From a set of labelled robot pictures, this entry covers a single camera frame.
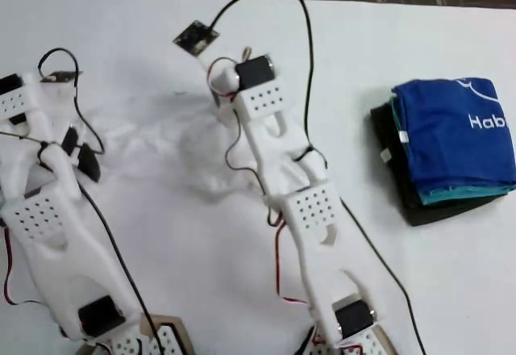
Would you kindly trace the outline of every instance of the white table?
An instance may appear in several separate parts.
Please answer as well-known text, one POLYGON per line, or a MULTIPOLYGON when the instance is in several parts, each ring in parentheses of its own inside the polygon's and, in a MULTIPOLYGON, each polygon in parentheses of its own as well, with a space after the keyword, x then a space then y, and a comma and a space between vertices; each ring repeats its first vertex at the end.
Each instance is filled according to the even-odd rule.
MULTIPOLYGON (((245 190, 207 200, 191 189, 181 162, 185 132, 196 130, 194 123, 215 125, 205 68, 217 56, 238 58, 246 45, 255 55, 270 53, 302 114, 308 49, 297 2, 244 0, 232 7, 202 63, 172 44, 194 19, 209 23, 226 2, 0 0, 0 74, 35 66, 56 46, 76 54, 84 71, 80 103, 109 147, 102 183, 89 189, 151 311, 180 316, 199 354, 293 353, 310 318, 275 295, 274 231, 264 222, 264 206, 245 190)), ((315 46, 311 139, 406 285, 428 354, 510 353, 516 195, 409 227, 366 116, 392 86, 412 78, 482 76, 494 81, 509 123, 516 123, 516 12, 353 2, 308 2, 308 8, 315 46)), ((85 211, 106 241, 93 212, 85 211)), ((342 235, 343 267, 364 288, 399 353, 417 354, 402 293, 351 220, 342 235)), ((281 248, 284 291, 302 297, 288 232, 281 248)), ((23 299, 36 292, 19 245, 14 249, 10 288, 23 299)), ((77 347, 60 338, 43 308, 5 303, 0 343, 5 353, 77 347)))

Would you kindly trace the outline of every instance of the white label tag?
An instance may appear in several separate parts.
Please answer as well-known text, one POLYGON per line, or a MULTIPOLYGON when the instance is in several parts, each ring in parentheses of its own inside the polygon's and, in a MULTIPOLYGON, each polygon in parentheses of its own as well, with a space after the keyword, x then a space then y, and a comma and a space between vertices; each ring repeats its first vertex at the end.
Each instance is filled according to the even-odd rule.
POLYGON ((390 159, 393 158, 393 155, 391 155, 389 149, 386 148, 380 152, 380 157, 384 163, 387 163, 388 161, 390 161, 390 159))
POLYGON ((400 141, 402 144, 407 144, 409 142, 409 134, 405 131, 399 131, 398 135, 400 136, 400 141))

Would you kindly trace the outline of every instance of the blue t-shirt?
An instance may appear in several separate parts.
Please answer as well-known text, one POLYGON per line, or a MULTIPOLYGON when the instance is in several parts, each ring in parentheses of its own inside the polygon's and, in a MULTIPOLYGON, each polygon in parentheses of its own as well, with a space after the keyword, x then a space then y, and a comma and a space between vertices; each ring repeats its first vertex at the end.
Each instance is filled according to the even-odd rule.
POLYGON ((393 92, 419 189, 516 183, 512 140, 490 80, 415 80, 393 92))

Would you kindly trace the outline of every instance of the folded clothing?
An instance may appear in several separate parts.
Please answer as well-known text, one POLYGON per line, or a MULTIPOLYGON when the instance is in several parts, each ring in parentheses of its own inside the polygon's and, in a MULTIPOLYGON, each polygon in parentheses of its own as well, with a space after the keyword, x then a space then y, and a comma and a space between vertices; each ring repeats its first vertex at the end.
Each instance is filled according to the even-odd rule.
POLYGON ((500 198, 502 194, 463 199, 444 199, 424 205, 415 184, 411 181, 406 151, 398 137, 398 128, 394 122, 389 103, 371 110, 371 120, 375 135, 381 149, 388 149, 389 157, 385 163, 391 170, 397 191, 402 200, 403 214, 409 224, 419 226, 446 219, 472 210, 500 198))
POLYGON ((415 80, 393 92, 410 177, 418 190, 514 188, 512 140, 490 80, 415 80))
MULTIPOLYGON (((399 98, 392 97, 389 103, 396 129, 398 132, 402 132, 402 124, 399 118, 399 98)), ((408 134, 398 137, 404 137, 408 140, 408 134)), ((406 142, 403 144, 405 146, 404 148, 406 152, 409 151, 407 144, 408 143, 406 142)), ((425 181, 424 184, 420 185, 420 187, 417 189, 422 204, 428 205, 449 199, 478 198, 485 196, 503 195, 514 188, 514 184, 507 185, 504 182, 482 181, 481 179, 462 177, 449 177, 447 179, 447 184, 448 187, 440 188, 443 187, 442 180, 438 179, 436 181, 425 181)))

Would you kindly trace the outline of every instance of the white plastic bracket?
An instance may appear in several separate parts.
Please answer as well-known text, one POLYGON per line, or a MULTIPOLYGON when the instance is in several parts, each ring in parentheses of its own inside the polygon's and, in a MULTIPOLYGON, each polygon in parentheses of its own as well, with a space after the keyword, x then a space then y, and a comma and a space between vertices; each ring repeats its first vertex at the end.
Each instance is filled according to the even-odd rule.
POLYGON ((240 91, 234 105, 256 158, 258 174, 271 207, 279 210, 281 197, 292 190, 295 176, 288 174, 285 177, 285 168, 297 167, 306 175, 306 178, 295 179, 297 188, 326 179, 324 160, 316 152, 308 152, 297 163, 293 161, 306 151, 310 143, 288 112, 292 103, 281 81, 275 79, 240 91), (276 122, 277 132, 269 126, 271 121, 276 122))
POLYGON ((333 258, 334 243, 346 219, 339 195, 327 180, 322 156, 307 152, 310 143, 289 111, 292 103, 278 78, 240 91, 234 105, 256 158, 268 204, 282 211, 293 234, 312 315, 326 340, 335 345, 343 339, 335 309, 360 299, 356 284, 333 258), (276 120, 279 134, 271 132, 271 119, 276 120), (296 165, 305 174, 294 190, 292 184, 285 184, 292 180, 284 173, 285 163, 296 165))
POLYGON ((5 199, 1 216, 23 246, 34 283, 70 340, 92 339, 82 329, 78 310, 106 295, 112 298, 126 321, 95 338, 104 341, 139 318, 139 305, 118 262, 81 221, 81 192, 71 159, 54 144, 39 76, 29 73, 22 80, 22 87, 0 95, 0 128, 48 146, 41 150, 38 142, 0 136, 0 186, 5 199), (27 118, 24 125, 9 122, 22 113, 27 118), (26 194, 38 152, 56 180, 26 194))
POLYGON ((77 311, 107 294, 127 322, 138 318, 126 278, 84 227, 77 204, 61 186, 54 182, 30 198, 9 201, 2 217, 24 247, 34 283, 69 339, 85 337, 77 311))

